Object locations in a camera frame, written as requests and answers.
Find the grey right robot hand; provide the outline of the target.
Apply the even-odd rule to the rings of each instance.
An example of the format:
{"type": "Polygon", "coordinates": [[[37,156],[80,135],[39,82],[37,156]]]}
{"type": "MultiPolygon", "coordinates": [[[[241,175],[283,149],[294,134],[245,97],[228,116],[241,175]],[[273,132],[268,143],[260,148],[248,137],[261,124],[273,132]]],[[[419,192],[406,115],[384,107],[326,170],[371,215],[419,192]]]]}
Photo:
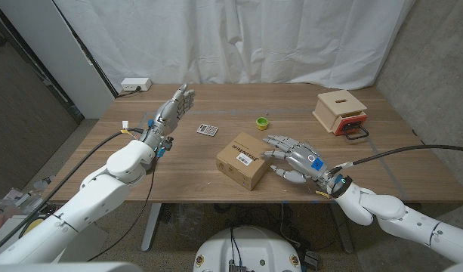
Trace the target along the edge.
{"type": "Polygon", "coordinates": [[[318,151],[311,145],[282,135],[269,135],[262,141],[278,148],[278,150],[263,152],[261,156],[264,159],[282,159],[293,168],[292,170],[284,170],[271,165],[270,168],[278,176],[296,184],[313,180],[321,189],[330,192],[332,179],[328,177],[329,168],[318,151]]]}

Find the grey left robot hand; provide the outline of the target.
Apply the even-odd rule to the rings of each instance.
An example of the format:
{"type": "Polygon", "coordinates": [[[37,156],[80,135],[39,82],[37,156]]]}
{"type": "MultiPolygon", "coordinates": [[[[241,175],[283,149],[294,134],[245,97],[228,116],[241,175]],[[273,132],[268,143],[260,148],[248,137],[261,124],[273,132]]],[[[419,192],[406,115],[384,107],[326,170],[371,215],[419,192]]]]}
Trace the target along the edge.
{"type": "Polygon", "coordinates": [[[153,118],[153,124],[140,136],[139,140],[154,148],[168,135],[170,135],[182,119],[184,114],[193,107],[195,91],[184,83],[166,101],[153,118]]]}

